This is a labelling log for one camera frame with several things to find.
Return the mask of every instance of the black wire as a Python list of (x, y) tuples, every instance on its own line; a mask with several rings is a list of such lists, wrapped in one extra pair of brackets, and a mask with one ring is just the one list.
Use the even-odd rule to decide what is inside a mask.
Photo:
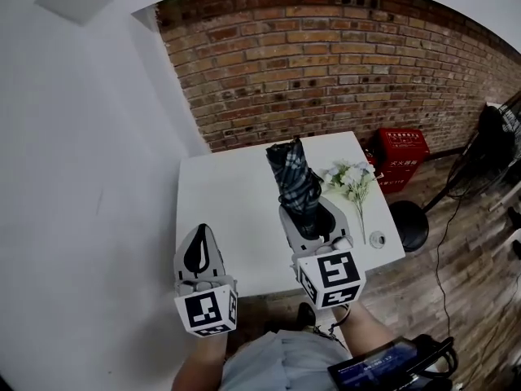
[(456, 210), (454, 211), (453, 216), (449, 219), (447, 222), (447, 226), (445, 226), (445, 233), (443, 235), (443, 238), (441, 238), (441, 241), (438, 243), (438, 247), (436, 248), (436, 282), (438, 283), (438, 287), (440, 287), (441, 292), (443, 293), (443, 310), (447, 316), (447, 337), (450, 336), (450, 316), (449, 312), (447, 311), (447, 295), (445, 294), (445, 290), (441, 286), (440, 281), (440, 275), (438, 273), (438, 269), (440, 268), (440, 246), (443, 242), (445, 242), (445, 238), (447, 237), (447, 232), (449, 231), (449, 224), (454, 218), (456, 217), (456, 214), (458, 214), (459, 206), (462, 205), (463, 196), (460, 197), (458, 201), (458, 206), (456, 207)]
[(471, 381), (472, 381), (472, 378), (474, 377), (474, 374), (476, 373), (476, 371), (478, 370), (479, 368), (479, 365), (481, 365), (481, 363), (483, 363), (483, 360), (484, 360), (484, 357), (485, 357), (485, 353), (487, 351), (487, 348), (488, 348), (488, 345), (490, 345), (492, 343), (492, 340), (493, 338), (496, 336), (496, 333), (497, 331), (499, 330), (499, 325), (501, 323), (501, 319), (503, 318), (503, 316), (505, 315), (505, 312), (506, 312), (506, 309), (508, 308), (508, 306), (510, 305), (510, 303), (514, 300), (514, 297), (515, 295), (518, 293), (518, 289), (519, 289), (519, 277), (521, 277), (521, 272), (519, 273), (519, 275), (517, 276), (517, 278), (515, 279), (515, 291), (514, 291), (514, 294), (512, 294), (512, 297), (508, 300), (508, 302), (503, 306), (503, 308), (501, 309), (501, 312), (499, 314), (499, 316), (497, 317), (498, 319), (498, 322), (497, 322), (497, 325), (496, 325), (496, 329), (494, 330), (494, 333), (492, 334), (492, 336), (490, 337), (490, 339), (488, 339), (488, 342), (487, 344), (485, 345), (485, 347), (483, 348), (483, 352), (481, 353), (481, 359), (479, 360), (479, 363), (476, 364), (469, 380), (468, 380), (468, 384), (470, 385), (471, 384)]

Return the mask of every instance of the marker cube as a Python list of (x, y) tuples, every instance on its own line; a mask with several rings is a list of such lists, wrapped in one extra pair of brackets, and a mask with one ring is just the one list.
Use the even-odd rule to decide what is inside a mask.
[(187, 332), (198, 337), (231, 332), (237, 327), (237, 293), (230, 285), (175, 299)]
[(356, 301), (366, 285), (366, 273), (353, 250), (297, 259), (298, 281), (317, 310)]

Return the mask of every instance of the flower stem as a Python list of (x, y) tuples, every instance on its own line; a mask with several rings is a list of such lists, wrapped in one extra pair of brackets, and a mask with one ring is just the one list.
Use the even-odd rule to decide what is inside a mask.
[(364, 224), (364, 205), (360, 203), (360, 209), (358, 210), (360, 213), (360, 221), (361, 221), (361, 235), (364, 238), (364, 244), (367, 244), (366, 242), (366, 225)]

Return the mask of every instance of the folded umbrella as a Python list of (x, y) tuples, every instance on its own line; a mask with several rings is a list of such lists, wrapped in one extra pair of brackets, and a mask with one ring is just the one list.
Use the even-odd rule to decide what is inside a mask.
[(315, 236), (322, 179), (308, 167), (302, 142), (296, 138), (275, 144), (266, 149), (266, 156), (278, 184), (278, 201), (302, 233)]

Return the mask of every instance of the white table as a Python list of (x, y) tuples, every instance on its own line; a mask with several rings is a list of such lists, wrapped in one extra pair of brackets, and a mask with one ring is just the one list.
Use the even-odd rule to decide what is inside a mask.
[[(309, 166), (319, 174), (335, 160), (361, 162), (366, 157), (353, 132), (303, 138)], [(177, 196), (177, 247), (200, 223), (212, 228), (226, 273), (238, 280), (240, 297), (299, 288), (290, 268), (289, 248), (278, 216), (278, 187), (266, 159), (267, 147), (245, 147), (185, 159)], [(361, 225), (354, 205), (341, 194), (324, 196), (346, 215), (356, 246), (362, 245)], [(400, 237), (377, 182), (364, 203), (366, 237), (382, 231), (386, 244), (369, 246), (356, 255), (365, 270), (405, 256)]]

